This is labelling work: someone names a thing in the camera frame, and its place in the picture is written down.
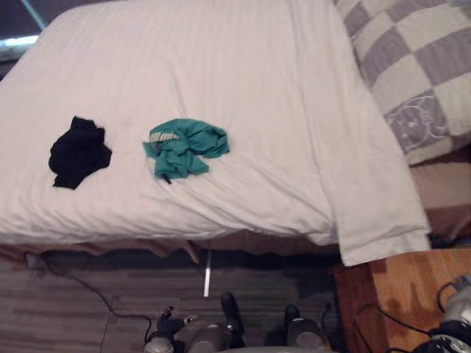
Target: black cable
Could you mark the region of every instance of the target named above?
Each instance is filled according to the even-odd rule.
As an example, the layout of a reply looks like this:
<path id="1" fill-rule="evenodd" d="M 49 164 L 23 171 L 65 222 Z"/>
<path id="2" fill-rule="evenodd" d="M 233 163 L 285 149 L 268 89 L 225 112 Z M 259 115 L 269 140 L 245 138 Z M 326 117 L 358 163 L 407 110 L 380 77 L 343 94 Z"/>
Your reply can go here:
<path id="1" fill-rule="evenodd" d="M 40 259 L 45 267 L 46 267 L 46 270 L 52 275 L 52 276 L 55 276 L 55 277 L 61 277 L 61 278 L 65 278 L 65 279 L 68 279 L 70 281 L 73 281 L 73 282 L 76 282 L 78 284 L 80 284 L 81 286 L 83 286 L 84 288 L 94 292 L 104 303 L 105 305 L 107 306 L 109 312 L 115 316 L 116 318 L 131 318 L 131 319 L 141 319 L 141 320 L 147 320 L 147 322 L 149 323 L 149 326 L 147 327 L 147 330 L 146 330 L 146 333 L 144 335 L 144 343 L 148 343 L 149 342 L 149 331 L 150 329 L 152 328 L 152 321 L 153 320 L 158 320 L 159 318 L 157 317 L 153 317 L 153 316 L 147 316 L 147 315 L 143 315 L 143 314 L 120 314 L 120 313 L 117 313 L 112 307 L 111 307 L 111 304 L 108 302 L 108 300 L 105 298 L 105 296 L 102 294 L 102 292 L 100 292 L 98 289 L 92 287 L 91 285 L 89 285 L 87 282 L 83 281 L 82 279 L 80 278 L 77 278 L 75 276 L 72 276 L 71 274 L 68 274 L 67 272 L 64 272 L 64 273 L 60 273 L 59 271 L 53 269 L 51 267 L 51 265 L 48 263 L 48 261 L 40 256 L 40 255 L 37 255 L 37 254 L 34 254 L 32 252 L 25 252 L 24 253 L 24 259 L 25 259 L 25 262 L 27 263 L 27 260 L 26 260 L 26 256 L 27 255 L 32 255 L 33 257 L 36 257 L 37 259 Z"/>
<path id="2" fill-rule="evenodd" d="M 330 344 L 333 346 L 333 348 L 337 348 L 337 349 L 341 349 L 344 353 L 350 353 L 350 350 L 345 347 L 342 343 L 332 339 L 331 337 L 329 337 L 329 334 L 327 333 L 327 330 L 325 329 L 326 325 L 325 325 L 325 317 L 327 316 L 327 314 L 332 310 L 332 304 L 331 303 L 327 303 L 324 307 L 324 311 L 322 312 L 321 314 L 321 321 L 320 321 L 320 324 L 321 324 L 321 330 L 322 332 L 324 333 L 324 335 L 327 337 L 327 339 L 329 340 Z"/>
<path id="3" fill-rule="evenodd" d="M 445 283 L 443 286 L 440 287 L 438 293 L 436 294 L 436 304 L 438 305 L 442 313 L 445 313 L 445 309 L 443 308 L 443 305 L 442 305 L 443 291 L 447 289 L 448 287 L 450 287 L 452 284 L 453 284 L 452 282 Z"/>
<path id="4" fill-rule="evenodd" d="M 367 307 L 374 307 L 376 308 L 381 314 L 383 314 L 385 317 L 387 317 L 388 319 L 390 320 L 393 320 L 395 323 L 399 324 L 399 325 L 402 325 L 404 327 L 407 327 L 408 329 L 412 329 L 414 331 L 417 331 L 417 332 L 420 332 L 424 335 L 427 335 L 428 337 L 430 337 L 430 333 L 428 333 L 427 331 L 424 331 L 423 329 L 418 329 L 417 327 L 414 327 L 414 326 L 411 326 L 409 324 L 406 324 L 405 322 L 402 322 L 401 320 L 395 318 L 394 316 L 391 316 L 389 315 L 386 311 L 384 311 L 383 309 L 381 309 L 379 307 L 379 305 L 377 304 L 370 304 L 370 303 L 367 303 L 367 304 L 363 304 L 361 305 L 356 311 L 355 313 L 353 314 L 353 319 L 352 319 L 352 324 L 353 324 L 353 327 L 355 328 L 356 332 L 360 335 L 360 338 L 361 340 L 363 341 L 366 349 L 368 349 L 368 352 L 369 353 L 373 353 L 373 350 L 371 349 L 371 346 L 368 344 L 368 341 L 366 340 L 366 338 L 363 336 L 363 333 L 361 332 L 360 330 L 360 327 L 358 327 L 358 324 L 357 324 L 357 317 L 358 317 L 358 314 L 361 313 L 365 308 Z M 410 353 L 408 351 L 405 351 L 405 350 L 401 350 L 401 349 L 396 349 L 396 348 L 390 348 L 392 349 L 391 351 L 386 351 L 387 352 L 405 352 L 405 353 Z"/>
<path id="5" fill-rule="evenodd" d="M 419 329 L 419 328 L 414 327 L 414 326 L 412 326 L 412 325 L 406 324 L 405 322 L 399 320 L 398 318 L 395 318 L 394 316 L 391 316 L 391 315 L 388 314 L 386 311 L 384 311 L 383 309 L 381 309 L 381 308 L 379 307 L 379 305 L 377 305 L 377 304 L 363 304 L 363 305 L 356 311 L 356 313 L 355 313 L 355 315 L 354 315 L 354 319 L 356 319 L 356 316 L 357 316 L 361 311 L 363 311 L 363 309 L 365 309 L 366 307 L 375 307 L 376 310 L 378 310 L 380 313 L 382 313 L 382 314 L 383 314 L 385 317 L 387 317 L 389 320 L 393 320 L 395 323 L 397 323 L 397 324 L 399 324 L 399 325 L 402 325 L 402 326 L 404 326 L 404 327 L 407 327 L 408 329 L 412 329 L 412 330 L 414 330 L 414 331 L 416 331 L 416 332 L 420 332 L 420 333 L 422 333 L 423 335 L 427 335 L 428 337 L 431 336 L 427 331 L 425 331 L 425 330 L 423 330 L 423 329 Z"/>

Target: bed skirt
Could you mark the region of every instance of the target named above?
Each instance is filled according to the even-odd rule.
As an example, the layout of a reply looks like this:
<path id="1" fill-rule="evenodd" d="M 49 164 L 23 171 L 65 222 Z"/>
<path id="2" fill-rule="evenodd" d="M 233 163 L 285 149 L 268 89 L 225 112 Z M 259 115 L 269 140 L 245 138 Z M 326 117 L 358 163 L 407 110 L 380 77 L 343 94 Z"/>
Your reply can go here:
<path id="1" fill-rule="evenodd" d="M 87 252 L 102 255 L 119 249 L 150 250 L 158 257 L 165 257 L 172 252 L 183 249 L 195 263 L 199 263 L 199 252 L 206 250 L 242 250 L 253 255 L 274 253 L 282 256 L 301 254 L 338 254 L 337 245 L 318 246 L 303 236 L 278 237 L 263 235 L 250 231 L 241 231 L 220 238 L 209 240 L 183 239 L 121 239 L 112 241 L 97 241 L 91 243 L 72 244 L 0 244 L 0 260 L 22 264 L 24 253 L 42 254 L 52 250 Z"/>

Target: checkered pillowcase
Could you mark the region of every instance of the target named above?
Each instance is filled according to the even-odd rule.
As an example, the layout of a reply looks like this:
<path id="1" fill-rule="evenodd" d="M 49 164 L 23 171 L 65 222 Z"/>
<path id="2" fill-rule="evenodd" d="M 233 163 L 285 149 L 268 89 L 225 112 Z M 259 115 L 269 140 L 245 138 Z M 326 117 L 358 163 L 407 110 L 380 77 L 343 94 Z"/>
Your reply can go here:
<path id="1" fill-rule="evenodd" d="M 469 18 L 446 0 L 338 0 L 336 5 L 408 163 L 468 144 Z"/>

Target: power cord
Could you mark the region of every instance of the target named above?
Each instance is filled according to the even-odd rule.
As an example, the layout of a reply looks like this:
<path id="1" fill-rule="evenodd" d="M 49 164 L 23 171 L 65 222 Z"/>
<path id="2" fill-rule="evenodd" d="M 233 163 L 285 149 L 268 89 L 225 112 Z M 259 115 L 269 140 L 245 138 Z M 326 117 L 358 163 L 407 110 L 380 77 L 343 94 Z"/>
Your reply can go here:
<path id="1" fill-rule="evenodd" d="M 321 330 L 324 332 L 324 335 L 327 337 L 330 344 L 333 346 L 332 348 L 341 349 L 343 353 L 351 353 L 351 351 L 347 347 L 345 347 L 342 343 L 329 337 L 329 334 L 326 330 L 325 317 L 327 316 L 328 313 L 331 312 L 331 310 L 332 310 L 332 304 L 327 303 L 324 307 L 324 311 L 321 314 L 321 320 L 320 320 Z"/>
<path id="2" fill-rule="evenodd" d="M 46 270 L 52 275 L 52 276 L 55 276 L 55 277 L 61 277 L 61 278 L 65 278 L 65 279 L 68 279 L 72 282 L 76 282 L 78 284 L 80 284 L 81 286 L 83 286 L 84 288 L 90 290 L 91 292 L 95 293 L 106 305 L 106 307 L 108 308 L 108 311 L 113 315 L 115 316 L 116 318 L 128 318 L 128 319 L 141 319 L 141 320 L 147 320 L 147 322 L 149 323 L 149 326 L 147 327 L 147 330 L 146 330 L 146 333 L 144 334 L 144 344 L 145 343 L 148 343 L 149 342 L 149 331 L 150 329 L 152 328 L 152 321 L 154 320 L 158 320 L 160 317 L 154 317 L 154 316 L 147 316 L 147 315 L 142 315 L 142 314 L 120 314 L 120 313 L 117 313 L 112 307 L 111 307 L 111 304 L 109 303 L 109 301 L 105 298 L 105 296 L 102 294 L 102 292 L 100 292 L 98 289 L 92 287 L 91 285 L 89 285 L 87 282 L 83 281 L 82 279 L 78 278 L 78 277 L 75 277 L 71 274 L 68 274 L 66 271 L 64 271 L 63 273 L 59 272 L 58 270 L 52 268 L 51 264 L 42 256 L 40 255 L 37 255 L 37 254 L 34 254 L 32 252 L 25 252 L 24 255 L 23 255 L 23 258 L 24 258 L 24 261 L 25 263 L 27 263 L 27 258 L 26 256 L 27 255 L 30 255 L 30 256 L 33 256 L 34 258 L 36 258 L 37 260 L 40 260 L 44 266 L 46 267 Z"/>
<path id="3" fill-rule="evenodd" d="M 380 308 L 379 305 L 377 304 L 370 304 L 370 303 L 367 303 L 367 304 L 363 304 L 361 305 L 356 311 L 355 311 L 355 314 L 353 315 L 353 319 L 352 319 L 352 324 L 353 324 L 353 327 L 355 328 L 356 332 L 360 335 L 360 338 L 361 340 L 363 341 L 365 347 L 368 349 L 368 352 L 369 353 L 373 353 L 373 350 L 371 349 L 371 346 L 368 344 L 368 341 L 366 340 L 366 338 L 363 336 L 363 333 L 361 332 L 360 330 L 360 327 L 358 326 L 358 323 L 357 323 L 357 317 L 358 317 L 358 314 L 360 314 L 365 308 L 367 307 L 374 307 L 376 308 L 376 310 L 378 310 L 381 314 L 383 314 L 385 317 L 387 317 L 389 320 L 392 320 L 394 321 L 395 323 L 401 325 L 401 326 L 404 326 L 404 327 L 407 327 L 408 329 L 412 329 L 416 332 L 420 332 L 422 333 L 423 335 L 427 335 L 428 337 L 430 337 L 430 333 L 428 333 L 427 331 L 423 330 L 423 329 L 419 329 L 417 327 L 414 327 L 414 326 L 411 326 L 409 324 L 406 324 L 405 322 L 402 322 L 401 320 L 399 320 L 398 318 L 395 318 L 394 316 L 391 316 L 390 314 L 388 314 L 386 311 L 384 311 L 383 309 Z M 390 348 L 388 349 L 385 353 L 389 353 L 389 352 L 402 352 L 402 353 L 410 353 L 409 351 L 406 351 L 404 349 L 400 349 L 400 348 Z"/>

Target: black cloth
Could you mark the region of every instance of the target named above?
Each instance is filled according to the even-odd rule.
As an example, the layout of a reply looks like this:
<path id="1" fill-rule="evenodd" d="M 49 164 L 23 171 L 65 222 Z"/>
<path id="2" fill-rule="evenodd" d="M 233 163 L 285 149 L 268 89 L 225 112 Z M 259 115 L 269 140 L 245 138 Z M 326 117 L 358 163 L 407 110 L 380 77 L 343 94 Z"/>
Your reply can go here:
<path id="1" fill-rule="evenodd" d="M 74 117 L 71 128 L 51 147 L 54 186 L 75 189 L 86 176 L 110 165 L 111 150 L 104 145 L 105 129 L 92 120 Z"/>

